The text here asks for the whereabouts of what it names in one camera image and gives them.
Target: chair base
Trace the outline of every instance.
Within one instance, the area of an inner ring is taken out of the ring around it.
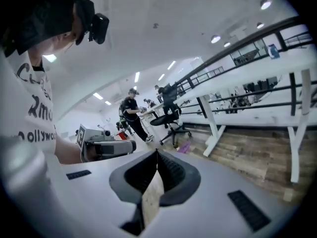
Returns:
[[[163,141],[166,140],[167,138],[169,138],[170,136],[172,136],[172,144],[173,144],[174,148],[177,148],[177,145],[175,144],[175,136],[176,136],[176,134],[189,133],[189,136],[191,136],[191,132],[189,130],[184,130],[182,128],[183,128],[183,126],[179,126],[176,129],[173,129],[172,127],[170,127],[170,132],[159,143],[161,145],[163,145],[164,144]]]

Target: sneaker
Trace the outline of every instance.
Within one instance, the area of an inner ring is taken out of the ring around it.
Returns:
[[[153,137],[147,137],[146,139],[145,139],[145,142],[151,142],[153,140]]]

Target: man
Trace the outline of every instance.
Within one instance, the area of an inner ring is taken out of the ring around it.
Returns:
[[[144,99],[143,100],[146,104],[148,104],[148,108],[152,108],[154,106],[156,106],[155,102],[154,101],[151,101],[150,99]]]
[[[115,123],[115,125],[116,125],[118,131],[120,131],[120,130],[122,130],[122,129],[125,129],[125,130],[129,131],[129,133],[130,133],[131,136],[133,135],[133,133],[132,133],[132,131],[131,131],[131,128],[130,128],[128,125],[123,126],[124,123],[119,122],[119,121],[117,121],[117,122]]]
[[[52,89],[42,56],[81,43],[92,29],[94,3],[36,0],[25,4],[31,5],[12,18],[17,22],[4,22],[7,28],[0,36],[0,78],[5,82],[0,93],[0,135],[18,136],[45,154],[55,154],[62,164],[81,163],[78,145],[56,134]],[[98,159],[94,148],[87,151],[90,161]]]
[[[141,125],[141,121],[137,113],[140,113],[141,110],[138,108],[137,102],[134,99],[137,95],[137,91],[133,88],[129,90],[129,96],[124,99],[122,105],[122,113],[127,120],[128,124],[133,128],[135,133],[145,142],[150,142],[153,140],[152,135],[147,135]]]
[[[155,85],[155,89],[158,91],[158,96],[162,97],[164,92],[164,87],[159,87],[158,85]]]

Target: metal railing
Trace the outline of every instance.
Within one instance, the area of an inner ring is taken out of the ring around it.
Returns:
[[[265,54],[263,54],[262,56],[259,56],[257,58],[254,58],[254,59],[251,59],[251,60],[248,60],[242,64],[239,64],[239,65],[236,65],[228,70],[224,70],[222,72],[220,72],[219,74],[215,74],[214,76],[209,76],[208,73],[209,72],[206,72],[202,75],[199,75],[195,78],[191,78],[192,76],[196,75],[198,72],[202,71],[203,69],[209,67],[210,65],[212,65],[213,63],[219,61],[220,59],[228,56],[228,55],[231,55],[233,52],[249,45],[249,44],[252,44],[254,43],[255,41],[257,40],[260,40],[266,36],[269,36],[269,35],[272,35],[272,34],[275,34],[276,37],[277,37],[277,40],[281,46],[281,49],[279,49],[279,53],[280,52],[285,52],[287,50],[290,50],[290,49],[294,49],[294,48],[298,48],[298,47],[301,47],[303,45],[308,45],[308,44],[313,44],[313,40],[312,38],[307,38],[307,37],[303,37],[305,35],[308,34],[308,32],[304,32],[304,33],[301,33],[301,34],[298,34],[296,36],[292,36],[286,40],[283,39],[280,31],[281,30],[284,30],[284,29],[287,29],[287,28],[290,28],[290,27],[293,27],[293,26],[296,26],[296,25],[301,25],[303,24],[303,22],[301,21],[300,17],[293,17],[293,18],[289,18],[289,19],[286,19],[284,21],[281,21],[279,23],[276,23],[274,25],[271,25],[263,30],[260,30],[248,37],[246,37],[245,39],[233,44],[231,47],[227,48],[226,50],[216,54],[215,56],[213,56],[212,58],[208,59],[207,61],[205,61],[204,63],[202,63],[200,66],[198,66],[196,69],[194,69],[193,71],[191,71],[190,73],[188,73],[187,75],[185,75],[184,77],[182,77],[180,80],[178,80],[177,82],[175,82],[175,84],[173,86],[176,86],[178,87],[178,89],[181,89],[180,91],[178,91],[178,96],[181,96],[183,95],[184,93],[186,93],[188,90],[191,90],[193,88],[195,88],[197,85],[201,84],[201,83],[204,83],[208,80],[211,80],[213,78],[216,78],[220,75],[223,75],[225,73],[228,73],[229,71],[232,71],[234,69],[237,69],[241,66],[244,66],[246,64],[249,64],[249,63],[252,63],[252,62],[255,62],[255,61],[258,61],[258,60],[261,60],[263,58],[267,58],[269,57],[269,54],[268,52],[266,52]],[[292,38],[299,38],[299,43],[296,43],[296,44],[293,44],[292,45],[292,42],[290,42],[289,40],[291,40]],[[199,81],[198,78],[203,76],[203,75],[208,75],[208,78],[203,80],[203,81]],[[266,107],[279,107],[279,106],[288,106],[290,105],[291,106],[291,115],[294,116],[295,115],[295,110],[296,110],[296,105],[297,104],[300,104],[299,101],[296,100],[296,87],[301,87],[302,85],[301,84],[296,84],[295,82],[295,76],[293,73],[290,73],[289,74],[289,77],[290,77],[290,85],[289,86],[284,86],[284,87],[277,87],[277,88],[268,88],[269,89],[265,89],[265,90],[259,90],[259,91],[253,91],[253,92],[250,92],[250,93],[246,93],[246,94],[242,94],[242,95],[235,95],[235,96],[231,96],[231,97],[227,97],[227,98],[221,98],[221,99],[216,99],[216,100],[212,100],[210,101],[210,103],[212,102],[219,102],[219,101],[225,101],[225,100],[232,100],[232,99],[235,99],[235,98],[243,98],[243,97],[247,97],[247,96],[250,96],[250,95],[257,95],[257,94],[264,94],[264,93],[267,93],[267,92],[274,92],[274,91],[281,91],[281,90],[285,90],[285,89],[291,89],[291,102],[285,102],[285,103],[277,103],[277,104],[267,104],[267,105],[257,105],[257,106],[244,106],[244,107],[236,107],[236,108],[228,108],[228,109],[217,109],[217,110],[213,110],[213,112],[221,112],[221,111],[236,111],[236,110],[243,110],[243,109],[256,109],[256,108],[266,108]],[[189,87],[184,89],[183,88],[183,85],[185,84],[188,84]],[[188,107],[193,107],[193,106],[200,106],[200,110],[199,112],[189,112],[189,113],[182,113],[183,115],[185,114],[201,114],[203,113],[205,117],[206,116],[206,113],[205,113],[205,110],[204,110],[204,107],[200,101],[199,98],[197,98],[197,101],[198,101],[198,104],[195,104],[195,105],[189,105],[189,106],[183,106],[183,108],[188,108]]]

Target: wooden floor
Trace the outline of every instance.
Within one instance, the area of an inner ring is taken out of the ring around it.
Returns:
[[[307,131],[300,154],[300,178],[291,183],[291,149],[286,131],[227,129],[209,157],[203,156],[209,131],[177,135],[178,145],[191,141],[186,154],[206,161],[215,161],[235,170],[257,186],[287,204],[299,204],[305,196],[317,169],[317,131]],[[165,150],[175,150],[171,140]],[[159,198],[164,193],[162,180],[156,173],[143,195],[143,216],[147,226],[159,210]]]

